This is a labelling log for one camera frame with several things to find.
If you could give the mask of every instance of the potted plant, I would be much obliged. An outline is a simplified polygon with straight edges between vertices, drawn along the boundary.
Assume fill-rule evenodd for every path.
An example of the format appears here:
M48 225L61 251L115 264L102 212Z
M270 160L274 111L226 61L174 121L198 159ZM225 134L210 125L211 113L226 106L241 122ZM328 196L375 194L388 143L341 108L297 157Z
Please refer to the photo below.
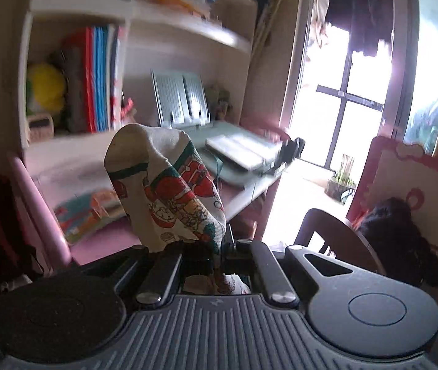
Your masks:
M340 202L342 194L348 190L356 189L356 184L350 178L350 171L353 168L354 158L346 154L342 156L339 170L327 181L325 194Z

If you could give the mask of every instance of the board with pink frame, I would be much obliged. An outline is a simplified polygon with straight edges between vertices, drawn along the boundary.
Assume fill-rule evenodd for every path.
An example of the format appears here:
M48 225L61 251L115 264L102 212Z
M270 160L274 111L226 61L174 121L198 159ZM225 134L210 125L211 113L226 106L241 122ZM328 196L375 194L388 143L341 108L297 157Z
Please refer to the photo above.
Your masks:
M390 197L409 204L413 221L438 255L438 159L425 154L419 145L378 136L371 142L348 220L354 221ZM438 288L423 289L438 302Z

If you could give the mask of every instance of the plush toy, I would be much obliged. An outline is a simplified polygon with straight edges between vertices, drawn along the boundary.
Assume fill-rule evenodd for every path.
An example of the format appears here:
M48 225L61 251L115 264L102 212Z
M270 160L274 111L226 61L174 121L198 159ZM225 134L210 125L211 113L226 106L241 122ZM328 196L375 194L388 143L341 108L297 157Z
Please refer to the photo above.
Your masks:
M49 113L57 117L65 105L67 83L63 74L48 63L27 69L27 115Z

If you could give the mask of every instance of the hanging clothes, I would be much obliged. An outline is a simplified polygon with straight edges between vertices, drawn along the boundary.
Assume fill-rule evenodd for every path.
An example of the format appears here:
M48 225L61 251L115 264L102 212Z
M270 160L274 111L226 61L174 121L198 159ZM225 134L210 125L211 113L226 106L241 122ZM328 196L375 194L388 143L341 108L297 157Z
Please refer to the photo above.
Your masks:
M353 16L353 0L330 0L325 21L350 32Z
M353 0L349 48L375 57L378 50L376 27L371 19L368 0Z
M325 16L329 0L313 0L311 25L309 27L309 44L322 45L322 35L325 34Z
M391 43L393 0L330 0L325 21L351 33L350 49L376 56L379 40Z
M368 4L378 39L392 43L393 0L368 0Z

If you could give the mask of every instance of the glass door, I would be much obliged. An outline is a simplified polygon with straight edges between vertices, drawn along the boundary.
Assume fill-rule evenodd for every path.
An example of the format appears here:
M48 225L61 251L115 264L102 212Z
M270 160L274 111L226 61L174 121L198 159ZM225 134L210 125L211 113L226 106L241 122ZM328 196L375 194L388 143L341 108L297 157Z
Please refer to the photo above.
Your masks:
M432 154L438 139L438 0L408 0L407 79L395 137Z
M380 127L391 46L380 41L375 56L365 56L349 48L350 32L328 24L325 36L321 47L308 42L290 128L306 140L305 161L336 171L343 154L353 157L357 183Z

